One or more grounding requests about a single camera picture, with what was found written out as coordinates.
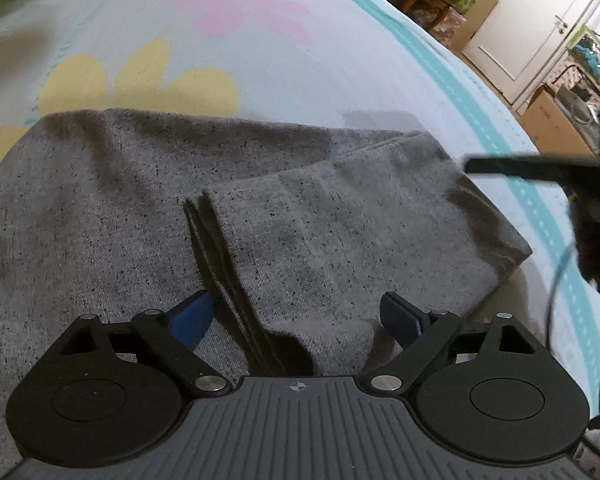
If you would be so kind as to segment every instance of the brown cardboard box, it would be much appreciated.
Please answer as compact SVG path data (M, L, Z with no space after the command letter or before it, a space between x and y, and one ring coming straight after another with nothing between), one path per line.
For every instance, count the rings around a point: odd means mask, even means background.
M464 14L466 22L454 33L451 50L458 54L464 50L497 3L498 0L474 0L474 4Z
M520 125L543 155L593 155L552 95L542 87L534 93Z

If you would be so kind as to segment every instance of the gray fabric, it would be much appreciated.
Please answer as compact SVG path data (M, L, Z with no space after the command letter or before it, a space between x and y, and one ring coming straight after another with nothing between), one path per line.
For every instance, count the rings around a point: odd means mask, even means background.
M417 128L414 120L411 129ZM410 145L421 155L408 154ZM321 161L328 162L312 166ZM265 177L261 184L240 181L289 170L298 172ZM360 186L361 198L377 196L386 215L366 211L352 186ZM202 219L227 254L210 250L208 243L205 251L196 244L198 250L192 250L183 204L187 198L197 202L200 189L206 189L204 196L216 210L213 215L201 207ZM438 194L445 189L447 198ZM301 191L310 194L298 207ZM323 210L328 193L336 191L346 199L340 212L333 206ZM277 195L282 192L290 195ZM238 202L242 197L234 211L231 196ZM403 206L390 203L393 198ZM261 206L268 212L282 208L289 223L257 213ZM436 219L430 208L448 218ZM292 227L300 225L320 232L318 244L328 241L332 260L326 248L315 245L317 238L293 236ZM351 232L339 234L341 226ZM191 227L199 231L195 222ZM398 232L383 231L388 228ZM326 237L329 230L342 241ZM298 256L284 253L286 236ZM18 459L4 425L8 393L62 330L84 312L114 322L148 308L169 309L217 280L206 270L205 257L224 257L228 281L242 289L242 303L252 308L241 306L236 315L235 301L228 308L221 304L218 322L196 350L235 379L250 370L306 368L307 354L295 339L266 330L296 336L318 371L353 371L364 352L370 360L386 357L389 345L378 330L376 310L382 292L394 288L426 308L442 303L467 312L529 252L426 134L129 110L44 118L0 164L0 474ZM249 264L250 254L256 259ZM296 264L301 271L294 275ZM267 281L255 278L256 271ZM471 282L465 283L469 275ZM347 301L354 303L349 310ZM320 313L315 309L322 304ZM285 309L291 321L282 316ZM293 323L296 311L302 323ZM348 317L335 319L341 314ZM327 316L334 319L323 319ZM332 329L324 330L321 324L330 322ZM352 339L353 333L364 339ZM370 348L372 340L376 344ZM352 358L344 358L347 349ZM337 361L329 365L325 356L332 351Z

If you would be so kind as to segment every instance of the teal border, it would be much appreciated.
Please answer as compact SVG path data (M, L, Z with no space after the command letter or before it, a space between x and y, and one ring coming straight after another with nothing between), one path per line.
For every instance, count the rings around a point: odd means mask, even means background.
M438 55L429 45L418 38L399 20L392 18L381 10L372 0L352 1L381 23L416 59L422 69L429 74L430 78L436 82L458 109L464 120L472 127L485 151L488 153L511 152L509 144L491 122L488 115L466 91L464 85L440 61ZM554 216L538 193L538 189L533 184L516 178L507 179L507 183L513 196L524 211L527 220L544 244L552 263L557 267L567 244L562 238ZM600 332L593 317L587 291L584 289L584 282L573 259L566 269L560 284L560 290L569 307L578 345L587 365L589 399L594 403L591 409L593 412L597 412L598 408L595 406L595 401L598 398L600 386Z

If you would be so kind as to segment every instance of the white door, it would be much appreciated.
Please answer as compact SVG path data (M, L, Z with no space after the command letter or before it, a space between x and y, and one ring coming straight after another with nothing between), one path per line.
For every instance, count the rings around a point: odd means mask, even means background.
M463 51L512 103L591 0L500 0Z

